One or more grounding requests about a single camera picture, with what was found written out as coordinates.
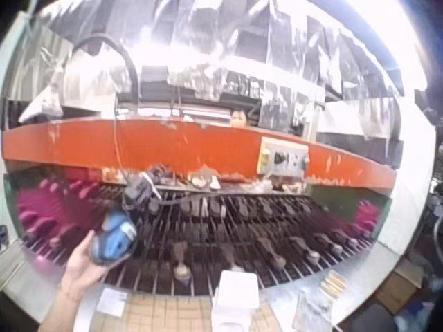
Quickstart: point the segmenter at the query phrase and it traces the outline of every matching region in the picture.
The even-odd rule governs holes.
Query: label
[[[105,288],[98,302],[97,311],[115,317],[122,317],[126,298],[127,293]]]
[[[124,232],[127,237],[133,241],[135,240],[136,236],[137,236],[137,230],[134,227],[133,223],[122,223],[120,225],[120,229],[122,230],[122,232]]]

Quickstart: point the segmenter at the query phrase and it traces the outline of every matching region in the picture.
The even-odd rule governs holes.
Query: switch
[[[288,158],[288,155],[283,152],[276,152],[274,155],[274,164],[279,165],[286,161]]]

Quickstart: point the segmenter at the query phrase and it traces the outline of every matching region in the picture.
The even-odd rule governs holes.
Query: wrist
[[[74,279],[64,275],[60,282],[60,290],[68,298],[74,301],[80,301],[84,295],[83,287],[80,287]]]

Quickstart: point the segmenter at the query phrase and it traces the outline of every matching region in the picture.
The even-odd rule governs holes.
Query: finger
[[[75,248],[74,251],[82,254],[86,253],[94,238],[94,234],[95,232],[93,230],[90,230],[88,232],[88,235],[84,237],[83,241],[79,243],[79,245],[77,246],[77,248]]]

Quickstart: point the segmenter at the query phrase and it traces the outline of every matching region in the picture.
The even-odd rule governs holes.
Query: hand
[[[89,246],[94,238],[94,231],[74,249],[66,264],[66,272],[60,288],[74,299],[80,300],[86,289],[95,284],[113,266],[95,265],[89,258]]]

